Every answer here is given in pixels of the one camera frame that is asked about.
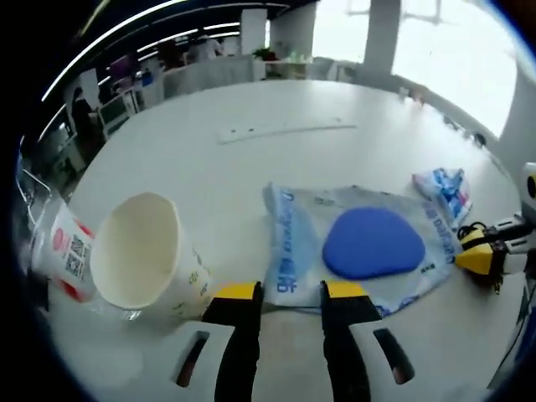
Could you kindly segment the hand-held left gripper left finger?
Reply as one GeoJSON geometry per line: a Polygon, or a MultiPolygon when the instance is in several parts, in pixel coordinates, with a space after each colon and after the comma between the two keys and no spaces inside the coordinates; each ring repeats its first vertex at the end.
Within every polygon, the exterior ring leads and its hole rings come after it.
{"type": "Polygon", "coordinates": [[[172,381],[187,401],[251,401],[260,357],[264,292],[260,282],[233,283],[190,322],[172,381]]]}

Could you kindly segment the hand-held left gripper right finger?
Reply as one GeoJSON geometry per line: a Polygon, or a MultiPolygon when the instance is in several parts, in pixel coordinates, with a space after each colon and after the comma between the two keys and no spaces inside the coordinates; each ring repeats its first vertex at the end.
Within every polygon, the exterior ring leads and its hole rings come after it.
{"type": "Polygon", "coordinates": [[[416,371],[368,293],[347,281],[319,288],[323,355],[335,401],[416,401],[416,371]]]}

